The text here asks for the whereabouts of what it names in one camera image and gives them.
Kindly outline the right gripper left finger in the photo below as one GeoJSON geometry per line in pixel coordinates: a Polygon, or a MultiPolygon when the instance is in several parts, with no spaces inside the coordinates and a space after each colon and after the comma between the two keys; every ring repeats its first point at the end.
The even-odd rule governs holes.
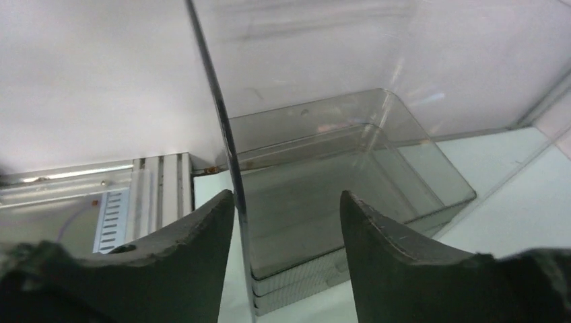
{"type": "Polygon", "coordinates": [[[234,226],[223,190],[189,215],[112,249],[1,245],[2,322],[217,322],[234,226]]]}

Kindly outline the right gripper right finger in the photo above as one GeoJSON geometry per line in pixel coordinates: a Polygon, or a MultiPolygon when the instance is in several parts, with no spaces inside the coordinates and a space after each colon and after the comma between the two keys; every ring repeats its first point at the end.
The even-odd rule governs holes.
{"type": "Polygon", "coordinates": [[[570,251],[496,258],[426,237],[345,190],[340,220],[359,322],[569,322],[570,251]]]}

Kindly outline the clear acrylic bin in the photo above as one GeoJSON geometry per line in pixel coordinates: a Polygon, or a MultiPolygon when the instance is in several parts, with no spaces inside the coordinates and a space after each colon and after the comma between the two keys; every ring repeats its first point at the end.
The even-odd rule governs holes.
{"type": "Polygon", "coordinates": [[[238,212],[222,322],[355,322],[339,197],[570,247],[569,1],[190,1],[238,212]]]}

